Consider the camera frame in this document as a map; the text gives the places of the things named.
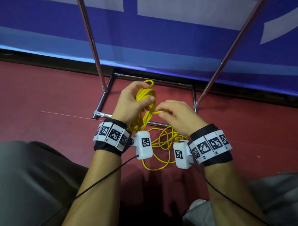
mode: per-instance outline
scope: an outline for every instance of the gray pants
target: gray pants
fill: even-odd
[[[75,197],[87,168],[40,142],[0,143],[0,225],[37,226]],[[298,175],[251,182],[273,225],[298,225]],[[45,225],[61,225],[69,207]],[[215,225],[210,202],[183,216],[187,225]]]

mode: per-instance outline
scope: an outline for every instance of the wire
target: wire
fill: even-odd
[[[266,221],[262,220],[261,218],[259,218],[257,215],[255,215],[254,213],[252,213],[251,211],[249,211],[248,209],[244,208],[243,206],[241,206],[239,203],[235,202],[234,200],[232,200],[231,198],[229,198],[228,196],[226,196],[225,194],[221,193],[216,187],[214,187],[207,179],[206,177],[204,177],[204,175],[202,174],[202,172],[193,164],[193,163],[189,163],[190,165],[193,165],[196,170],[200,173],[200,175],[203,177],[203,179],[207,182],[207,184],[212,187],[216,192],[218,192],[219,194],[221,194],[223,197],[225,197],[227,200],[229,200],[231,203],[235,204],[236,206],[238,206],[239,208],[243,209],[244,211],[246,211],[248,214],[250,214],[251,216],[253,216],[254,218],[258,219],[259,221],[261,221],[264,225],[267,226],[271,226],[269,223],[267,223]]]
[[[118,166],[116,169],[114,169],[112,172],[110,172],[109,174],[107,174],[106,176],[104,176],[103,178],[101,178],[99,181],[95,182],[94,184],[92,184],[89,188],[87,188],[86,190],[84,190],[82,193],[80,193],[79,195],[77,195],[74,199],[72,199],[69,203],[67,203],[64,207],[62,207],[61,209],[59,209],[56,213],[54,213],[52,216],[50,216],[48,219],[46,219],[44,222],[42,222],[39,226],[44,225],[45,223],[47,223],[52,217],[54,217],[55,215],[57,215],[58,213],[60,213],[65,207],[67,207],[69,204],[71,204],[73,201],[75,201],[76,199],[78,199],[79,197],[81,197],[83,194],[85,194],[87,191],[89,191],[91,188],[93,188],[95,185],[97,185],[98,183],[102,182],[104,179],[108,178],[109,176],[111,176],[113,173],[115,173],[117,170],[119,170],[122,166],[124,166],[126,163],[128,163],[129,161],[133,160],[134,158],[137,158],[139,155],[136,155],[132,158],[130,158],[129,160],[127,160],[125,163],[123,163],[121,166]]]
[[[154,85],[154,82],[152,80],[146,80],[144,82],[150,82],[151,85],[150,85],[150,88],[147,88],[147,89],[140,89],[136,95],[136,101],[140,101],[140,100],[143,100],[144,98],[147,98],[147,97],[155,97],[155,101],[154,103],[152,103],[149,108],[150,110],[149,111],[146,111],[144,117],[142,116],[143,115],[143,112],[141,111],[138,115],[138,117],[135,119],[135,121],[133,121],[129,126],[128,126],[128,130],[130,130],[132,132],[132,134],[136,134],[137,132],[139,131],[144,131],[145,130],[145,127],[147,126],[148,122],[151,120],[152,118],[152,115],[154,114],[158,114],[160,112],[164,112],[164,111],[157,111],[155,112],[155,108],[156,108],[156,92],[154,91],[154,89],[152,89],[152,86]],[[158,168],[158,169],[150,169],[148,168],[146,165],[145,165],[145,162],[144,162],[144,159],[142,160],[143,162],[143,165],[146,169],[150,170],[150,171],[157,171],[157,170],[161,170],[161,169],[164,169],[168,164],[170,163],[175,163],[176,161],[172,161],[171,162],[171,153],[170,153],[170,148],[172,146],[172,144],[174,142],[177,142],[179,140],[188,140],[188,138],[184,135],[181,135],[179,134],[178,132],[176,132],[173,128],[171,130],[171,132],[167,132],[168,129],[170,129],[171,126],[168,126],[167,128],[165,129],[161,129],[161,128],[152,128],[152,129],[149,129],[148,132],[152,131],[152,130],[161,130],[162,132],[160,133],[159,137],[152,141],[151,144],[152,144],[152,147],[153,148],[161,148],[165,151],[168,151],[169,152],[169,159],[167,161],[163,161],[161,160],[160,158],[158,158],[156,156],[155,153],[153,153],[154,157],[162,162],[162,163],[165,163],[165,165],[161,168]],[[163,136],[166,136],[167,137],[167,140],[166,141],[160,141],[160,139],[163,137]]]

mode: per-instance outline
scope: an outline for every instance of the yellow rope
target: yellow rope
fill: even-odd
[[[155,97],[155,101],[154,101],[153,104],[151,104],[149,106],[150,107],[150,110],[149,111],[146,111],[144,117],[142,116],[142,113],[143,112],[140,112],[139,115],[138,115],[138,117],[135,119],[135,121],[132,122],[129,125],[128,130],[132,131],[133,134],[136,134],[140,130],[144,131],[146,125],[148,124],[148,122],[152,118],[152,115],[153,114],[158,114],[160,112],[163,112],[163,111],[154,112],[155,107],[156,107],[156,93],[155,93],[154,89],[152,89],[152,86],[154,85],[154,82],[152,80],[146,80],[144,82],[150,82],[151,83],[150,88],[148,88],[148,89],[140,89],[138,91],[137,95],[136,95],[136,101],[140,101],[140,100],[143,100],[146,97],[151,97],[151,96]],[[168,126],[165,129],[152,128],[152,129],[149,129],[148,130],[148,132],[150,132],[152,130],[161,130],[162,131],[160,133],[159,137],[156,140],[152,141],[151,144],[152,144],[152,147],[153,148],[161,148],[161,149],[163,149],[165,151],[168,151],[169,152],[169,159],[168,159],[168,161],[163,161],[163,160],[159,159],[156,156],[155,153],[153,153],[153,155],[157,158],[157,160],[159,160],[160,162],[165,163],[165,165],[163,167],[161,167],[161,168],[158,168],[158,169],[150,169],[150,168],[148,168],[145,165],[145,162],[144,162],[144,159],[143,159],[142,160],[143,161],[143,165],[144,165],[144,167],[146,169],[151,170],[151,171],[157,171],[157,170],[161,170],[161,169],[165,168],[169,163],[175,163],[175,161],[170,162],[170,160],[171,160],[170,147],[172,146],[173,142],[177,142],[179,140],[188,140],[188,138],[186,136],[183,136],[183,135],[179,134],[173,128],[172,128],[172,131],[171,132],[167,132],[166,130],[167,129],[170,129],[170,128],[171,128],[171,126]],[[167,136],[167,140],[161,142],[160,139],[163,136]]]

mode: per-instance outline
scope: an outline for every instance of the floor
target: floor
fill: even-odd
[[[7,62],[0,62],[0,68],[0,141],[42,141],[89,166],[92,138],[103,120],[91,119],[102,94],[99,77]],[[129,83],[114,82],[104,112],[113,112]],[[154,89],[158,103],[173,99],[193,104],[190,90],[158,85]],[[245,180],[298,171],[298,109],[208,94],[199,115],[224,130],[234,148],[234,164]],[[153,120],[162,122],[157,115]],[[156,154],[168,157],[162,150]],[[130,148],[123,161],[134,155]],[[154,158],[145,162],[151,168],[162,166]],[[121,192],[124,218],[157,213],[175,221],[195,199],[208,199],[206,183],[193,167],[182,170],[171,164],[151,172],[136,159],[122,169]]]

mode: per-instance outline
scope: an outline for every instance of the forearm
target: forearm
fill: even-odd
[[[121,157],[97,150],[78,194],[121,165]],[[121,170],[106,178],[72,204],[63,226],[118,225]]]
[[[220,192],[239,203],[261,219],[266,218],[232,162],[205,167],[206,179]],[[216,225],[262,225],[259,220],[240,209],[208,185]]]

